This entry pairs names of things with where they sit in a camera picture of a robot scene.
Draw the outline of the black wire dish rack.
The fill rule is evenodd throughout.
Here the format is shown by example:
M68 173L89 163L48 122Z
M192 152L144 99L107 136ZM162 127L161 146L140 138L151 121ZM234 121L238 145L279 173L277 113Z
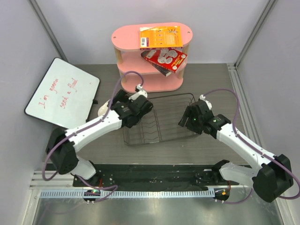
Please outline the black wire dish rack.
M151 97L150 113L132 128L123 128L123 139L127 146L158 143L177 139L188 139L196 133L178 125L187 106L195 102L191 93Z

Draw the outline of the red patterned bowl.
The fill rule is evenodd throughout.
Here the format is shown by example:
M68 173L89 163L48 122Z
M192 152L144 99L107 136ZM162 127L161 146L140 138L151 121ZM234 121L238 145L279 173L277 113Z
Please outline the red patterned bowl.
M110 100L107 100L99 109L98 109L98 112L97 112L97 115L98 117L100 117L101 115L105 114L107 109L108 109L108 106L109 106L109 102Z

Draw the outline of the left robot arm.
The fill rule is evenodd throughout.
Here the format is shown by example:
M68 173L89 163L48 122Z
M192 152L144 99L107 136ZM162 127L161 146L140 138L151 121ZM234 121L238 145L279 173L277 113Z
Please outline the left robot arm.
M100 181L99 173L94 164L78 156L78 152L114 130L137 125L152 108L153 104L144 95L114 97L103 105L104 113L97 118L73 129L53 130L46 147L46 159L51 160L57 174L71 173L81 177L89 187L95 187Z

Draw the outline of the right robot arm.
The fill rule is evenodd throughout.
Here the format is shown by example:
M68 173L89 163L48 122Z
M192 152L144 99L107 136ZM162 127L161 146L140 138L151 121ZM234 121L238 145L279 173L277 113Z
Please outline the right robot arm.
M181 127L196 134L208 134L240 155L250 167L222 160L212 167L212 181L223 185L227 181L251 187L264 201L270 203L293 186L290 160L283 154L275 156L239 132L225 116L214 115L210 102L199 100L187 106Z

